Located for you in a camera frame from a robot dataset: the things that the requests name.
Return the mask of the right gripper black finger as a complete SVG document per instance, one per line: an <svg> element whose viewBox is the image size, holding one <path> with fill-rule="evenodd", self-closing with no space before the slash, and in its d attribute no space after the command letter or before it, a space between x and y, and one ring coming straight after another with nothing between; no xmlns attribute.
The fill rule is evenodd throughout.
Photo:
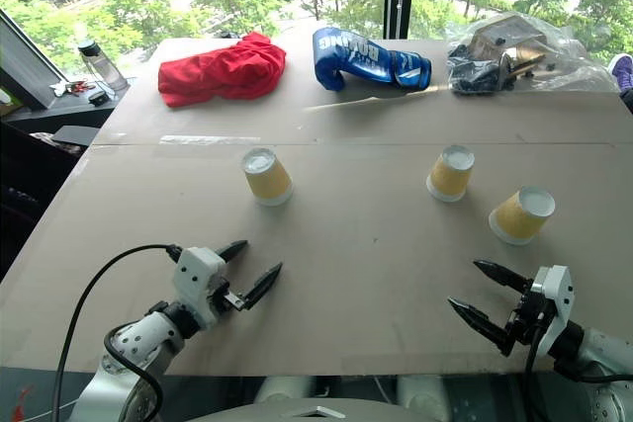
<svg viewBox="0 0 633 422"><path fill-rule="evenodd" d="M491 322L485 313L468 303L454 297L448 297L447 301L472 329L491 341L505 357L510 355L516 341L512 319L504 327L500 327Z"/></svg>
<svg viewBox="0 0 633 422"><path fill-rule="evenodd" d="M511 271L505 266L483 259L474 260L473 264L488 278L503 287L510 287L522 295L531 289L531 279L527 279Z"/></svg>

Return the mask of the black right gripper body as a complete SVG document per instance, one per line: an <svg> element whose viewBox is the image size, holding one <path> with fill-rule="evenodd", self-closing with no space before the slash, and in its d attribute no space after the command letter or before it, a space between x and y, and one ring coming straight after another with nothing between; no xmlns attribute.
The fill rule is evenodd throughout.
<svg viewBox="0 0 633 422"><path fill-rule="evenodd" d="M555 304L543 294L533 292L530 283L509 283L507 286L520 293L520 298L504 326L503 347L512 349L515 343L530 346L536 331L551 323Z"/></svg>

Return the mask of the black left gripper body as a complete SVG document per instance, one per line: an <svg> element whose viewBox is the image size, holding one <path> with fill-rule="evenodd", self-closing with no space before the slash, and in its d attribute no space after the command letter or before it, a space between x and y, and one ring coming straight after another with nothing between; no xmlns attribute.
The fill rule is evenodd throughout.
<svg viewBox="0 0 633 422"><path fill-rule="evenodd" d="M232 310L246 309L246 301L230 290L226 279L220 279L218 286L212 293L212 308L216 314L225 314Z"/></svg>

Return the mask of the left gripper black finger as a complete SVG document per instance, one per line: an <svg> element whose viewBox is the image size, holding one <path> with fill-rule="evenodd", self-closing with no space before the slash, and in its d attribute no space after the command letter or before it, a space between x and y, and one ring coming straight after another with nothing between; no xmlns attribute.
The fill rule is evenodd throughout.
<svg viewBox="0 0 633 422"><path fill-rule="evenodd" d="M224 261L231 261L236 256L238 256L239 253L243 251L247 245L248 245L247 240L236 240L232 242L231 244L221 249L218 249L217 255L220 256Z"/></svg>
<svg viewBox="0 0 633 422"><path fill-rule="evenodd" d="M283 263L279 262L256 280L252 289L242 297L243 309L251 309L271 290L279 277L282 267Z"/></svg>

